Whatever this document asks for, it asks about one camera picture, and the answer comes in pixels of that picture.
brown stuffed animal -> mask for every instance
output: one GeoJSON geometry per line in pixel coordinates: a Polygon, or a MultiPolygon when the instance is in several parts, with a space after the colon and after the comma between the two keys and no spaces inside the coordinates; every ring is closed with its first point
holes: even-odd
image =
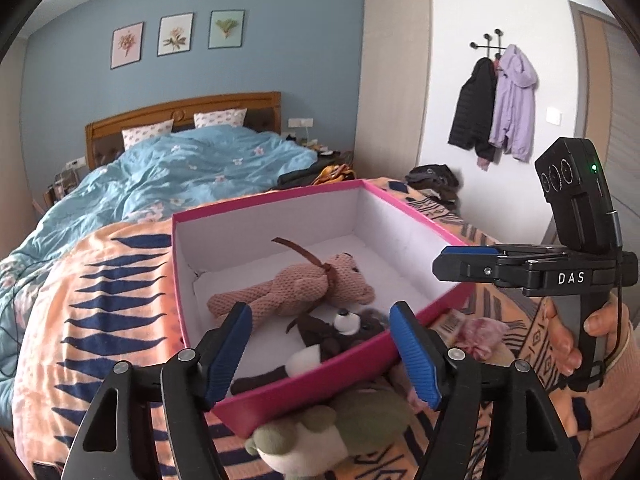
{"type": "Polygon", "coordinates": [[[350,254],[336,254],[323,264],[293,242],[282,238],[273,241],[302,254],[309,263],[282,269],[270,282],[213,295],[207,301],[207,307],[214,316],[226,316],[237,301],[243,301],[251,307],[255,331],[273,314],[298,316],[310,312],[323,301],[335,307],[346,307],[375,300],[373,288],[367,285],[350,254]]]}

screw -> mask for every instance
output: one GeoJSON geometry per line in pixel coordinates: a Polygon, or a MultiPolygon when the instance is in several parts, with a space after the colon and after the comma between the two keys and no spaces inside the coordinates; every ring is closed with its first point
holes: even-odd
{"type": "Polygon", "coordinates": [[[178,352],[178,361],[182,361],[183,363],[191,361],[194,357],[196,357],[196,351],[193,348],[185,348],[178,352]]]}
{"type": "Polygon", "coordinates": [[[129,363],[126,361],[120,361],[113,365],[113,372],[116,374],[123,374],[127,370],[129,370],[129,363]]]}
{"type": "Polygon", "coordinates": [[[516,367],[516,370],[519,372],[528,372],[529,370],[531,370],[531,365],[526,361],[523,361],[522,359],[518,359],[515,362],[514,366],[516,367]]]}
{"type": "Polygon", "coordinates": [[[462,361],[465,358],[465,353],[460,348],[452,348],[447,352],[447,355],[454,361],[462,361]]]}

wardrobe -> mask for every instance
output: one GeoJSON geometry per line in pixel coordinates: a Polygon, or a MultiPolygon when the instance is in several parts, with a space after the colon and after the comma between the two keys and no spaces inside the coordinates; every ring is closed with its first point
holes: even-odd
{"type": "Polygon", "coordinates": [[[358,177],[417,165],[427,99],[431,0],[365,0],[354,149],[358,177]]]}

brown ribbon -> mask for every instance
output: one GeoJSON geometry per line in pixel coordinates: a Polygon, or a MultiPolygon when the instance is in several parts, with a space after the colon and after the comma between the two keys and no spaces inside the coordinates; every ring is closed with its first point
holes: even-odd
{"type": "MultiPolygon", "coordinates": [[[[311,307],[309,307],[309,309],[307,309],[306,313],[309,314],[310,312],[312,312],[316,307],[318,307],[324,301],[324,298],[326,298],[327,296],[330,296],[333,293],[335,285],[336,285],[336,283],[338,281],[338,272],[337,272],[337,270],[335,270],[335,267],[330,265],[330,264],[322,263],[318,259],[317,256],[315,256],[314,254],[310,253],[305,248],[299,246],[297,243],[292,242],[291,240],[285,240],[284,238],[274,238],[271,241],[272,242],[276,242],[277,244],[280,244],[280,245],[284,245],[285,247],[288,247],[289,249],[292,249],[292,250],[296,251],[303,258],[306,258],[307,260],[309,260],[316,267],[320,267],[321,269],[324,269],[324,272],[326,273],[326,280],[328,282],[328,288],[327,288],[326,293],[324,294],[324,296],[322,298],[320,298],[319,300],[314,301],[311,304],[311,307]]],[[[294,319],[291,323],[289,323],[287,325],[287,333],[289,333],[289,330],[291,330],[293,327],[295,327],[296,321],[297,321],[297,319],[294,319]]]]}

wooden headboard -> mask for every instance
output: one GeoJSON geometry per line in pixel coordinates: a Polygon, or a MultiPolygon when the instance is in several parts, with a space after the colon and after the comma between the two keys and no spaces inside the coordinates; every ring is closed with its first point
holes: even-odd
{"type": "Polygon", "coordinates": [[[280,133],[280,92],[254,92],[194,97],[125,112],[85,127],[86,162],[90,170],[116,160],[124,152],[122,131],[173,118],[174,132],[193,128],[193,115],[247,108],[244,126],[256,132],[280,133]]]}

